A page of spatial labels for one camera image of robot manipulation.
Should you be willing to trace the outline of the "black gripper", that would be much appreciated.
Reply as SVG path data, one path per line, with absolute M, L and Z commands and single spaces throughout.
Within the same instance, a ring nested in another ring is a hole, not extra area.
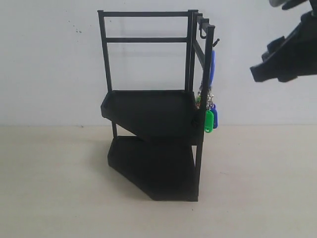
M 290 62 L 280 82 L 289 82 L 300 76 L 317 74 L 317 11 L 310 10 L 300 17 L 300 23 L 287 37 Z M 281 36 L 266 46 L 262 62 L 250 67 L 255 82 L 278 78 L 287 61 L 283 49 L 286 38 Z

